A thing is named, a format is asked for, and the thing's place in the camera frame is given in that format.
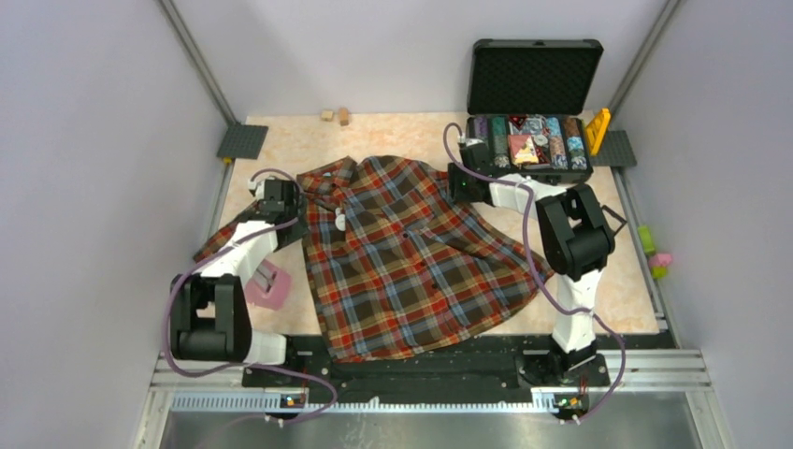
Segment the plaid flannel shirt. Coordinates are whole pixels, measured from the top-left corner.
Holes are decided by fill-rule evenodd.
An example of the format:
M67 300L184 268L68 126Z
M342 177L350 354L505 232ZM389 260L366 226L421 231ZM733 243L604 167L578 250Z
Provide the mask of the plaid flannel shirt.
M344 157L296 183L308 286L338 362L405 359L480 335L520 312L553 274L471 205L453 202L447 174L425 162Z

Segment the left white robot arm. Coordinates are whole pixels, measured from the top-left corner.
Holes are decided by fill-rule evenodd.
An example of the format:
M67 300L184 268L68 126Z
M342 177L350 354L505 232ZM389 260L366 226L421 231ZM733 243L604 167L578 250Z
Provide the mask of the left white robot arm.
M253 330L248 305L288 292L290 276L267 258L306 234L306 202L296 181L279 171L248 185L253 208L230 240L171 285L164 340L172 360L271 366L286 360L286 337Z

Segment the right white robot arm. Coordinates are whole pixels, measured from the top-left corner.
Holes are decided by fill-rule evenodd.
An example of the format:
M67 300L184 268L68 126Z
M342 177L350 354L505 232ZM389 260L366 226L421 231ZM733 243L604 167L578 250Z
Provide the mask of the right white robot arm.
M594 191L585 183L563 188L518 173L499 175L484 141L460 137L457 144L453 198L513 210L539 226L544 258L559 278L556 294L546 296L557 311L551 367L566 372L593 361L598 285L615 248Z

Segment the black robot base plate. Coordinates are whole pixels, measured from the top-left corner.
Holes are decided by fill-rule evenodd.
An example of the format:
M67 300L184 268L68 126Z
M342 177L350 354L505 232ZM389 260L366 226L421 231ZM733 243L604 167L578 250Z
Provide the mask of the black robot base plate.
M408 359L341 363L319 336L287 339L287 369L335 387L339 404L489 404L530 402L542 387L583 393L610 385L603 355L563 370L542 335L484 336Z

